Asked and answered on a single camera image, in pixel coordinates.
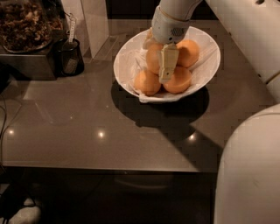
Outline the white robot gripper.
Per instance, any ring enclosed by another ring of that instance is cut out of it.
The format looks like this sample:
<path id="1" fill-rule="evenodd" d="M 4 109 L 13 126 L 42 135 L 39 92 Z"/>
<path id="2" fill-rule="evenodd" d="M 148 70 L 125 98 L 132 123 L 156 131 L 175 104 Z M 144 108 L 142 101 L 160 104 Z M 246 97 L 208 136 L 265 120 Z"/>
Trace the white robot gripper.
<path id="1" fill-rule="evenodd" d="M 159 5 L 155 9 L 151 28 L 147 31 L 143 49 L 159 49 L 159 82 L 165 84 L 174 73 L 178 62 L 180 42 L 190 26 L 188 5 Z"/>

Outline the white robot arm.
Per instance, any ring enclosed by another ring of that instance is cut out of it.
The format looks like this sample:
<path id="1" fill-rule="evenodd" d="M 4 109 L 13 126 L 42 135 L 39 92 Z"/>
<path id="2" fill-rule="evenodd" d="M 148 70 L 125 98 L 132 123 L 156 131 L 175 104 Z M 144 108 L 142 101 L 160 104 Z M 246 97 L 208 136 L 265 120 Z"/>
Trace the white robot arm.
<path id="1" fill-rule="evenodd" d="M 218 170 L 213 224 L 280 224 L 280 1 L 161 0 L 151 22 L 153 38 L 164 45 L 161 81 L 174 70 L 172 45 L 185 36 L 201 1 L 231 34 L 276 101 L 228 139 Z"/>

